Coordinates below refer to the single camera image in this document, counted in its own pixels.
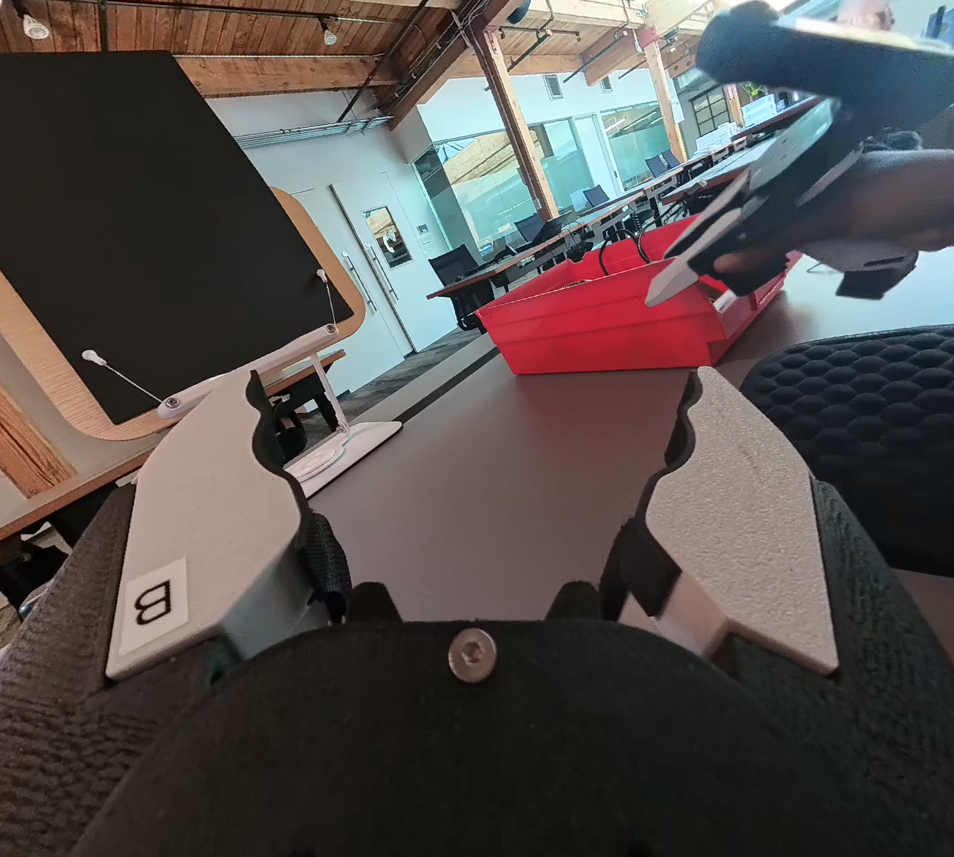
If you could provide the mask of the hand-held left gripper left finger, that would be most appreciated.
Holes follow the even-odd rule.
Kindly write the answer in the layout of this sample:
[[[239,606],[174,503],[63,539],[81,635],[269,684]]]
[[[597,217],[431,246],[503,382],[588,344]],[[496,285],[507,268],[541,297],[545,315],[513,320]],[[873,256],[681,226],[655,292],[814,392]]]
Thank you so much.
[[[282,465],[255,371],[234,371],[137,476],[106,677],[209,641],[239,660],[339,624],[350,592],[333,533]]]

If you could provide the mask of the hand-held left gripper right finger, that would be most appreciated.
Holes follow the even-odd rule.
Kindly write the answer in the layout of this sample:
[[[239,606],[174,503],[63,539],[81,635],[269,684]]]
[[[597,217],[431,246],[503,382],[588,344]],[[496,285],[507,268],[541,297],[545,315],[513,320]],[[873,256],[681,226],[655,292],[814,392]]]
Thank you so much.
[[[600,612],[714,663],[746,641],[811,672],[839,668],[815,480],[715,369],[692,371],[663,467],[600,578]]]

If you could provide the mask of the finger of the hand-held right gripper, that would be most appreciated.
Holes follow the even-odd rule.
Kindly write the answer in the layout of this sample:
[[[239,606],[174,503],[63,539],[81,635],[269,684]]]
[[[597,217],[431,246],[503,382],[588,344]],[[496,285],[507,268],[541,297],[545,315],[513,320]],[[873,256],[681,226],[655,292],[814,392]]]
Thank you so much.
[[[647,307],[655,307],[673,299],[697,283],[699,274],[682,257],[672,258],[669,264],[651,281],[645,299]]]
[[[754,170],[743,170],[666,250],[664,259],[714,266],[740,243],[742,225],[755,212]]]

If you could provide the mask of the red plastic bin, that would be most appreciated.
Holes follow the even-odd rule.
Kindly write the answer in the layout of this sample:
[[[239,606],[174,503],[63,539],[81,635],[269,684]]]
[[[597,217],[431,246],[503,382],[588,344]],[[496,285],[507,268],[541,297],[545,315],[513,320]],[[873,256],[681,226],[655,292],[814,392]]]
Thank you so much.
[[[477,316],[514,374],[716,365],[781,291],[785,275],[737,297],[703,277],[647,307],[663,254],[695,217],[565,260],[483,306]]]

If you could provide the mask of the person's right hand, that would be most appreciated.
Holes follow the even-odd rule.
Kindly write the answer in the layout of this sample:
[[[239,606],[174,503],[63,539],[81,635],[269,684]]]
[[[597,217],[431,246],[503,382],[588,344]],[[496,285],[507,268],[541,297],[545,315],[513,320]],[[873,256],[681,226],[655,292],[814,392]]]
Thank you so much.
[[[885,241],[907,251],[953,245],[953,152],[872,152],[811,201],[801,224],[719,257],[721,275],[757,269],[814,243]]]

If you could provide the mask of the white stand with clear legs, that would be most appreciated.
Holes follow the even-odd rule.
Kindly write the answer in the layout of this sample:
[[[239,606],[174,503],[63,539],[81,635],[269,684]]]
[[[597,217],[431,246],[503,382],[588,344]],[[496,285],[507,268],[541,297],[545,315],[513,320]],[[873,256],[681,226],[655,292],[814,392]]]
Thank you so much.
[[[340,338],[340,330],[333,306],[331,281],[323,268],[318,269],[317,276],[324,284],[327,294],[330,322],[281,349],[235,370],[236,374],[242,371],[256,371],[257,373],[271,371],[278,367],[281,354],[304,353],[306,351],[310,353],[309,359],[335,414],[337,424],[336,431],[323,445],[317,445],[305,451],[300,458],[291,461],[286,466],[286,470],[303,487],[306,497],[318,493],[401,430],[401,422],[399,421],[357,422],[352,424],[345,418],[318,356],[318,350],[324,346],[325,342]],[[82,352],[81,357],[87,362],[92,362],[110,370],[125,383],[135,387],[152,399],[158,405],[157,413],[162,419],[179,419],[193,410],[226,378],[231,377],[231,374],[220,374],[161,399],[119,372],[96,351],[86,349]]]

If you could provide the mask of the black honeycomb wrist rest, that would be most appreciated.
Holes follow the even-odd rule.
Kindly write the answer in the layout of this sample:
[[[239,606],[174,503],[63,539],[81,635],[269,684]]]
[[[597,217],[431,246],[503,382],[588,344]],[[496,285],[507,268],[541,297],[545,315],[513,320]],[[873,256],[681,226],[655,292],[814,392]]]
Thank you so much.
[[[892,568],[953,577],[953,326],[789,346],[740,391]]]

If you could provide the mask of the long wood-edged desk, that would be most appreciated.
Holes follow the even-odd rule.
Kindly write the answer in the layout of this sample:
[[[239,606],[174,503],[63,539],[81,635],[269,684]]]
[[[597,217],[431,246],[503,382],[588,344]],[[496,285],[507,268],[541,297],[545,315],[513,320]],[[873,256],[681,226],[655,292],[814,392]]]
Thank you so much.
[[[564,225],[559,232],[556,232],[552,237],[545,239],[541,243],[527,246],[516,255],[505,257],[490,265],[479,268],[466,277],[458,278],[447,286],[428,294],[426,299],[448,298],[459,291],[470,288],[471,285],[476,282],[500,277],[505,271],[525,262],[527,258],[535,257],[538,253],[547,252],[553,245],[563,242],[566,238],[572,237],[579,231],[600,225],[617,212],[625,212],[629,207],[639,202],[647,202],[652,208],[656,207],[656,198],[642,189],[633,190],[625,195],[620,195],[602,205],[591,208],[590,211],[579,216],[577,220]]]

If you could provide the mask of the black office chair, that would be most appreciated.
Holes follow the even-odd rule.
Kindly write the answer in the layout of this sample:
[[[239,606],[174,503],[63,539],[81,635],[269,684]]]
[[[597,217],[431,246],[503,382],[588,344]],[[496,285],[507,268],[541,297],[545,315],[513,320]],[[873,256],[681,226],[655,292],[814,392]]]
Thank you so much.
[[[474,276],[480,265],[476,262],[467,246],[461,245],[438,257],[428,260],[437,278],[443,287],[463,281]],[[461,330],[479,330],[486,333],[483,322],[477,316],[477,311],[495,300],[493,284],[485,278],[476,281],[470,287],[448,295],[452,303],[457,324]]]

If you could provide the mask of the white door with window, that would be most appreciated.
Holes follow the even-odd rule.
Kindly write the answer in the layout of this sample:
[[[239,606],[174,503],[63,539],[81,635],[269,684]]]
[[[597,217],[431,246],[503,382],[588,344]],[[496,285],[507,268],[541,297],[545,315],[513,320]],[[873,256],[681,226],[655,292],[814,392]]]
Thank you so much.
[[[331,184],[356,246],[349,261],[364,277],[366,299],[383,317],[402,357],[418,348],[408,328],[397,285],[394,262],[411,260],[399,230],[400,210],[393,185],[385,172],[365,172]]]

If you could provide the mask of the black panel with wooden frame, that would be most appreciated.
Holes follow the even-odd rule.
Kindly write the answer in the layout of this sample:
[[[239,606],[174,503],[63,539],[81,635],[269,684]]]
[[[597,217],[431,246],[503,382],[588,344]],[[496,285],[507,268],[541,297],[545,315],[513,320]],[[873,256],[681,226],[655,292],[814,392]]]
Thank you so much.
[[[4,53],[2,337],[104,441],[349,338],[364,299],[167,52]]]

